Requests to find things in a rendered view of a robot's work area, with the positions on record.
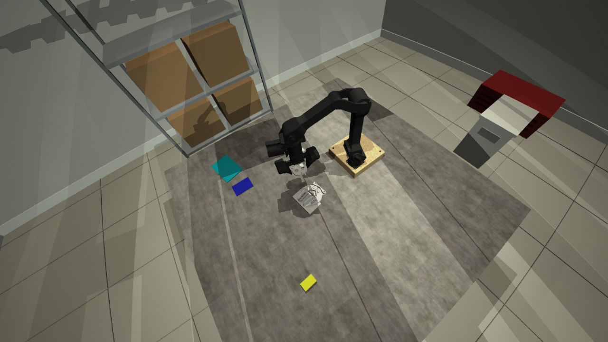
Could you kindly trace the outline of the blue rectangular plate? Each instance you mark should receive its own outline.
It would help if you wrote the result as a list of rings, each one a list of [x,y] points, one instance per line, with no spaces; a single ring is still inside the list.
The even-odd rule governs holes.
[[[245,178],[243,181],[237,183],[236,185],[234,185],[232,187],[232,189],[234,189],[234,192],[236,193],[236,195],[240,195],[243,192],[246,192],[246,190],[250,189],[253,187],[252,182],[250,181],[249,177]]]

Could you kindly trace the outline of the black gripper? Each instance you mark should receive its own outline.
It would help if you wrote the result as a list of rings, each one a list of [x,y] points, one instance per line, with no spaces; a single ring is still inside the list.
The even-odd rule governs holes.
[[[288,152],[287,152],[288,153]],[[283,173],[291,173],[291,170],[289,168],[290,165],[296,165],[299,164],[301,162],[304,162],[304,159],[306,158],[306,166],[307,168],[310,167],[310,165],[317,159],[320,158],[320,155],[316,149],[315,146],[312,146],[308,149],[306,149],[306,152],[303,153],[303,150],[301,150],[300,153],[298,154],[289,154],[289,158],[290,160],[288,161],[283,161],[283,158],[276,160],[275,161],[275,166],[276,169],[278,171],[279,174],[283,174]]]

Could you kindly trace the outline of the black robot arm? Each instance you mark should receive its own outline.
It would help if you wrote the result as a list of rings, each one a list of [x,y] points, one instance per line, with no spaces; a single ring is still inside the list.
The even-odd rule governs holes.
[[[345,100],[343,98],[348,98]],[[371,109],[371,100],[362,87],[346,87],[341,91],[329,92],[328,96],[314,105],[299,117],[293,117],[282,125],[279,139],[266,141],[268,157],[288,153],[298,154],[302,150],[301,143],[306,142],[305,132],[310,126],[332,113],[334,110],[351,112],[351,123],[348,139],[344,140],[344,149],[349,156],[347,163],[357,169],[364,163],[366,155],[360,144],[363,118]],[[288,152],[288,153],[287,153]]]

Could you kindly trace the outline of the cyan flat rectangular plate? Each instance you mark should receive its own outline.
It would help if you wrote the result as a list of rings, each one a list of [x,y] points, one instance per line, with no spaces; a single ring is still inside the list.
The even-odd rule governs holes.
[[[211,168],[214,169],[227,183],[243,170],[226,154],[222,156],[219,161],[213,164]]]

